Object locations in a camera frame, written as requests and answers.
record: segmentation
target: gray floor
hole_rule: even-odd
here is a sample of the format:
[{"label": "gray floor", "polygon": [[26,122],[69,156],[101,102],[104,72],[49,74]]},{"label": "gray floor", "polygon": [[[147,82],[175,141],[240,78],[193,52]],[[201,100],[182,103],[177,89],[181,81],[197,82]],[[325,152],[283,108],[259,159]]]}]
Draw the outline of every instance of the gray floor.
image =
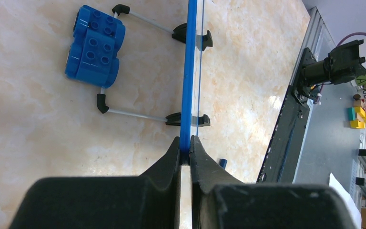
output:
[{"label": "gray floor", "polygon": [[359,129],[348,125],[347,108],[356,89],[350,83],[325,85],[321,105],[313,109],[294,183],[329,184],[333,173],[352,193],[354,161],[357,161]]}]

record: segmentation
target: white paper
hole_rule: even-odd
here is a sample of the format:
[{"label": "white paper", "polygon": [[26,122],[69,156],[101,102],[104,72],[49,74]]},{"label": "white paper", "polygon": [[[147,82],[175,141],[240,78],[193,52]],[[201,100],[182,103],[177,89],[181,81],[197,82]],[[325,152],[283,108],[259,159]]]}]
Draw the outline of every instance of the white paper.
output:
[{"label": "white paper", "polygon": [[354,226],[356,229],[361,228],[361,213],[357,209],[356,204],[354,203],[353,199],[351,198],[350,194],[343,188],[343,186],[336,180],[335,176],[330,173],[329,176],[329,186],[336,190],[339,196],[343,199],[344,203],[346,204],[347,210],[353,220]]}]

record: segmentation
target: blue toy car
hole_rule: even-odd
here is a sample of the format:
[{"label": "blue toy car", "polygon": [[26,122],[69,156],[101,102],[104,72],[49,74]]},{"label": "blue toy car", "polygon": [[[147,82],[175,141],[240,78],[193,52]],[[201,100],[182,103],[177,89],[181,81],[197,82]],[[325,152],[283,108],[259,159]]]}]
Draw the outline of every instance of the blue toy car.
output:
[{"label": "blue toy car", "polygon": [[69,79],[108,88],[116,80],[120,62],[117,52],[125,36],[125,26],[113,16],[82,6],[73,28],[65,74]]}]

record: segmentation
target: black rubber cap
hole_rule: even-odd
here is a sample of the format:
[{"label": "black rubber cap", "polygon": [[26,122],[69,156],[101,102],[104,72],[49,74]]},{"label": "black rubber cap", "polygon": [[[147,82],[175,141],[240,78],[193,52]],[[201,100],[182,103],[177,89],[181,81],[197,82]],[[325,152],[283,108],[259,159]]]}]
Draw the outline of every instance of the black rubber cap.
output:
[{"label": "black rubber cap", "polygon": [[118,4],[112,9],[113,13],[117,13],[117,15],[120,15],[121,13],[129,14],[130,13],[130,7],[122,4]]},{"label": "black rubber cap", "polygon": [[173,30],[172,38],[186,44],[187,23],[183,23]]},{"label": "black rubber cap", "polygon": [[211,36],[211,32],[207,30],[207,34],[203,35],[203,43],[202,50],[204,51],[207,47],[213,47],[213,37]]},{"label": "black rubber cap", "polygon": [[96,98],[97,109],[104,114],[109,110],[109,107],[106,106],[106,95],[105,94],[97,94]]},{"label": "black rubber cap", "polygon": [[182,113],[177,112],[174,114],[170,114],[166,116],[166,119],[168,120],[165,123],[166,125],[180,126],[180,123],[182,121]]},{"label": "black rubber cap", "polygon": [[211,126],[211,119],[208,115],[204,114],[202,117],[198,117],[198,126]]}]

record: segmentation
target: marble floor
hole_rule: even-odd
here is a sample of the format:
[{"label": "marble floor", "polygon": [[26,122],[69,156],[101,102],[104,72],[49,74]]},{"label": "marble floor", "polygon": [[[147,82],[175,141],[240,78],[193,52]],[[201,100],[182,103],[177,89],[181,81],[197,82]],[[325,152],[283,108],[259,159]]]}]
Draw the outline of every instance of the marble floor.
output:
[{"label": "marble floor", "polygon": [[[187,0],[124,1],[174,28]],[[97,87],[66,79],[64,67],[77,0],[0,0],[0,228],[26,190],[52,176],[127,176],[146,170],[179,128],[100,114]],[[111,13],[114,1],[86,0]],[[203,55],[200,112],[212,126],[199,132],[207,152],[227,170],[255,182],[309,21],[301,0],[206,0],[214,47]],[[179,112],[185,46],[141,21],[127,28],[121,66],[106,103],[164,117]],[[183,169],[181,228],[189,228],[190,177]]]}]

